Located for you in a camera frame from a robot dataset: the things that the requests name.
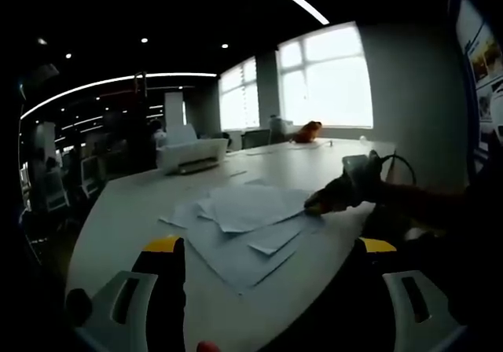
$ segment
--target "cable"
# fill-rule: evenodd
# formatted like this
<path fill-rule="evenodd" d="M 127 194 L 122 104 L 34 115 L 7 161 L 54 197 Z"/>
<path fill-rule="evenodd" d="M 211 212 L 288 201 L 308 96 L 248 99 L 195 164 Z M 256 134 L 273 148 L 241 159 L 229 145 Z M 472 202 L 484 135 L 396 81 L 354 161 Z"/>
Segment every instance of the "cable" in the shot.
<path fill-rule="evenodd" d="M 391 158 L 396 158 L 397 160 L 402 161 L 409 168 L 409 171 L 412 175 L 412 184 L 416 185 L 417 184 L 416 173 L 414 172 L 414 169 L 412 168 L 410 163 L 405 158 L 399 156 L 398 154 L 390 154 L 389 156 L 384 156 L 383 158 L 381 158 L 380 162 L 381 162 L 381 164 L 385 163 L 386 161 L 388 161 Z"/>

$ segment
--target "paper stack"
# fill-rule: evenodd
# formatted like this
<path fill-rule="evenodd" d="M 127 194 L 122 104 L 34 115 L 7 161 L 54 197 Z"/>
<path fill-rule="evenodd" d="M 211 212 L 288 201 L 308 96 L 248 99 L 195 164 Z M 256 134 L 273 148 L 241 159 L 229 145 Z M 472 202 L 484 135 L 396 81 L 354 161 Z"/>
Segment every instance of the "paper stack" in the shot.
<path fill-rule="evenodd" d="M 187 229 L 187 239 L 207 264 L 242 292 L 296 252 L 302 237 L 324 221 L 305 215 L 309 193 L 252 182 L 213 189 L 181 204 L 167 220 Z"/>

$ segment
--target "tabletop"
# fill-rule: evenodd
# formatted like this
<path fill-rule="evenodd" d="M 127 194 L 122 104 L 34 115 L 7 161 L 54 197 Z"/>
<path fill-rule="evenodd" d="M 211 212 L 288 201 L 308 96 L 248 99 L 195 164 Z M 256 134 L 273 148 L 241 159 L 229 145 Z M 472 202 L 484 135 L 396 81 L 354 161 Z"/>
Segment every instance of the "tabletop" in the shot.
<path fill-rule="evenodd" d="M 70 261 L 66 290 L 92 297 L 120 270 L 131 270 L 142 248 L 185 230 L 158 221 L 204 190 L 262 179 L 283 188 L 316 191 L 343 172 L 342 158 L 395 152 L 392 143 L 319 138 L 228 153 L 218 167 L 188 176 L 159 170 L 109 182 L 91 210 Z M 384 164 L 384 180 L 390 161 Z M 323 291 L 351 252 L 373 205 L 326 216 L 327 227 L 306 236 L 297 252 L 263 282 L 238 295 L 185 240 L 185 348 L 211 340 L 222 350 L 252 351 L 284 331 Z"/>

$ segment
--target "ceiling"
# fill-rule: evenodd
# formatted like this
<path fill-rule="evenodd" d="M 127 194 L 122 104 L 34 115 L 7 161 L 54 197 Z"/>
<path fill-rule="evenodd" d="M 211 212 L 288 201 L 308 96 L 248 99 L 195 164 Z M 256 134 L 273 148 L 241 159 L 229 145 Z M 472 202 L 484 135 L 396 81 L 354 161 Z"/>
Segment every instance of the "ceiling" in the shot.
<path fill-rule="evenodd" d="M 434 22 L 446 17 L 447 0 L 306 0 L 330 24 L 356 20 Z M 242 60 L 323 25 L 292 0 L 16 0 L 13 70 L 22 78 L 40 64 L 59 75 L 30 94 L 25 111 L 65 90 L 139 71 L 220 74 Z M 37 43 L 38 38 L 47 45 Z M 222 44 L 229 44 L 223 49 Z M 208 79 L 162 78 L 149 86 L 203 86 Z M 74 93 L 33 112 L 25 121 L 75 117 L 105 106 L 95 97 L 131 88 L 131 82 Z"/>

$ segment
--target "desk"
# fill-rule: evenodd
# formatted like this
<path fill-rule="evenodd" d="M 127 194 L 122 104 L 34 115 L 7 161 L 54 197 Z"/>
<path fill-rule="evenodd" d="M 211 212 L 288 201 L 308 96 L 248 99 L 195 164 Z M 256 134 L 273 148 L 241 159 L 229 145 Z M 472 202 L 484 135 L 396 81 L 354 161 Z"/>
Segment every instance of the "desk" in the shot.
<path fill-rule="evenodd" d="M 392 154 L 389 143 L 317 139 L 315 148 L 284 143 L 228 154 L 215 169 L 190 176 L 164 176 L 158 170 L 116 179 L 95 203 L 70 262 L 67 292 L 83 288 L 93 296 L 120 270 L 130 270 L 151 240 L 185 231 L 158 222 L 174 206 L 196 199 L 203 189 L 267 183 L 315 191 L 343 171 L 344 156 Z M 382 179 L 389 171 L 385 163 Z M 373 205 L 363 203 L 327 217 L 328 227 L 307 236 L 299 250 L 249 293 L 239 296 L 185 241 L 185 347 L 211 340 L 222 350 L 252 351 L 284 331 L 336 275 L 358 238 Z"/>

